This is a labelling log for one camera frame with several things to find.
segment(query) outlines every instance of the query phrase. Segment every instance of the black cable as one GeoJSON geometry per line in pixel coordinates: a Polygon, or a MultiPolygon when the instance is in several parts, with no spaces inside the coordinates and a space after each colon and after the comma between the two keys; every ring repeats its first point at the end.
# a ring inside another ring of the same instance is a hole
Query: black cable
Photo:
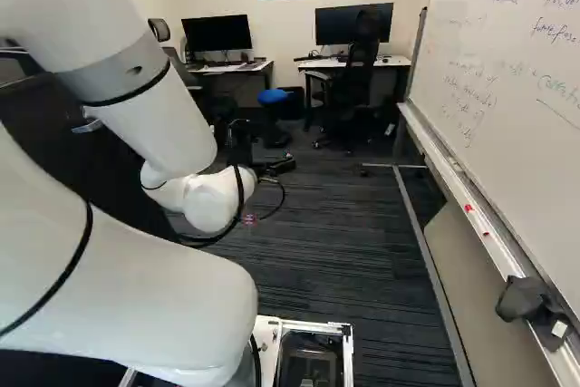
{"type": "Polygon", "coordinates": [[[278,205],[275,208],[273,208],[272,210],[270,210],[268,213],[266,213],[264,216],[262,216],[261,218],[258,218],[258,221],[263,221],[265,219],[270,218],[278,210],[280,210],[280,208],[282,207],[282,205],[284,204],[284,202],[286,200],[286,189],[284,188],[284,185],[282,183],[280,183],[279,180],[276,180],[276,179],[266,179],[266,178],[262,178],[262,179],[260,179],[260,181],[265,181],[266,183],[271,183],[273,185],[278,185],[278,187],[280,188],[280,190],[282,190],[282,198],[280,199],[280,202],[278,203],[278,205]]]}
{"type": "Polygon", "coordinates": [[[181,245],[193,248],[206,248],[211,247],[219,240],[223,239],[225,236],[231,232],[239,221],[242,219],[242,209],[244,208],[244,183],[242,182],[242,176],[239,173],[238,165],[234,165],[234,172],[236,173],[236,184],[237,184],[237,210],[236,215],[229,223],[229,226],[222,231],[219,235],[212,237],[192,237],[188,235],[178,234],[180,237],[181,245]]]}
{"type": "Polygon", "coordinates": [[[79,241],[74,253],[72,253],[72,257],[69,260],[69,263],[66,265],[62,273],[58,276],[56,281],[51,284],[51,286],[44,292],[44,295],[40,297],[28,310],[26,310],[23,314],[18,316],[13,322],[10,324],[0,328],[0,338],[11,333],[13,330],[18,328],[20,325],[24,324],[28,321],[31,317],[37,314],[52,298],[56,293],[63,287],[66,280],[69,279],[71,274],[74,272],[74,269],[78,266],[84,251],[89,245],[89,239],[91,238],[92,232],[92,208],[89,202],[85,201],[84,203],[86,209],[86,220],[84,223],[84,230],[82,231],[81,240],[79,241]]]}
{"type": "Polygon", "coordinates": [[[256,338],[250,335],[250,344],[252,345],[252,356],[254,357],[254,375],[256,377],[256,387],[262,387],[262,363],[260,362],[260,350],[257,347],[256,338]]]}

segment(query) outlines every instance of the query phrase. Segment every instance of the gray carpet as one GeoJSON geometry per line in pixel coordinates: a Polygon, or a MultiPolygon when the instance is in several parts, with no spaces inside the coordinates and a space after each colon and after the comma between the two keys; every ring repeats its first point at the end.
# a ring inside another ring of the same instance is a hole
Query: gray carpet
{"type": "MultiPolygon", "coordinates": [[[[208,251],[242,265],[255,279],[260,314],[354,327],[357,387],[458,386],[459,378],[417,241],[390,169],[359,176],[357,163],[385,161],[389,144],[346,158],[312,150],[314,132],[295,126],[288,149],[298,161],[281,177],[284,207],[255,227],[240,227],[208,251]]],[[[256,158],[279,156],[256,147],[256,158]]],[[[421,222],[442,205],[418,177],[403,173],[421,222]]],[[[279,199],[263,185],[246,213],[266,213],[279,199]]],[[[170,216],[190,233],[183,217],[170,216]]]]}

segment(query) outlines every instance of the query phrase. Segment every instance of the black monitor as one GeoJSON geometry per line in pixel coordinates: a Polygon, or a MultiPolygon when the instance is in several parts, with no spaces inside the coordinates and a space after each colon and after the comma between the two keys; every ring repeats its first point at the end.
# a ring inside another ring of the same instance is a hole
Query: black monitor
{"type": "Polygon", "coordinates": [[[393,4],[370,4],[316,8],[316,44],[350,44],[353,41],[356,16],[364,8],[373,8],[381,15],[381,42],[391,36],[393,4]]]}
{"type": "Polygon", "coordinates": [[[252,48],[247,15],[184,18],[181,23],[191,52],[252,48]]]}

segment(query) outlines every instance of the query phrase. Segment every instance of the desk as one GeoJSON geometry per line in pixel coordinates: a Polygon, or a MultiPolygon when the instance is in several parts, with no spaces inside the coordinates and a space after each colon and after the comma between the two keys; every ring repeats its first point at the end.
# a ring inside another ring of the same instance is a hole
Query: desk
{"type": "MultiPolygon", "coordinates": [[[[394,95],[397,102],[402,102],[405,89],[407,87],[407,79],[409,78],[409,69],[411,68],[411,61],[404,56],[393,55],[388,57],[389,61],[384,63],[382,58],[378,59],[374,63],[374,68],[376,69],[396,69],[397,78],[395,82],[394,95]]],[[[340,63],[336,58],[328,59],[313,59],[310,61],[301,61],[298,64],[299,72],[306,72],[312,70],[318,70],[327,73],[329,70],[339,70],[346,67],[346,63],[340,63]]],[[[306,93],[305,93],[305,110],[306,114],[304,117],[304,131],[310,129],[312,124],[313,111],[312,111],[312,82],[311,78],[306,77],[306,93]]]]}
{"type": "Polygon", "coordinates": [[[203,76],[219,76],[221,74],[247,74],[250,76],[262,76],[264,78],[264,88],[269,90],[272,87],[272,71],[274,70],[274,61],[257,62],[252,69],[246,68],[247,64],[240,65],[223,65],[219,67],[205,66],[201,69],[188,68],[191,74],[203,76]]]}

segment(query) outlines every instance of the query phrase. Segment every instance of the marker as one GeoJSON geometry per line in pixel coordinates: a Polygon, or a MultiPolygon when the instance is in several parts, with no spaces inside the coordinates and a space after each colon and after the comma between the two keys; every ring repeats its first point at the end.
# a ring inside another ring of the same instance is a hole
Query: marker
{"type": "Polygon", "coordinates": [[[476,229],[478,233],[483,236],[489,236],[489,231],[487,226],[484,224],[483,220],[479,217],[478,212],[470,204],[464,206],[465,213],[468,215],[468,219],[476,229]]]}

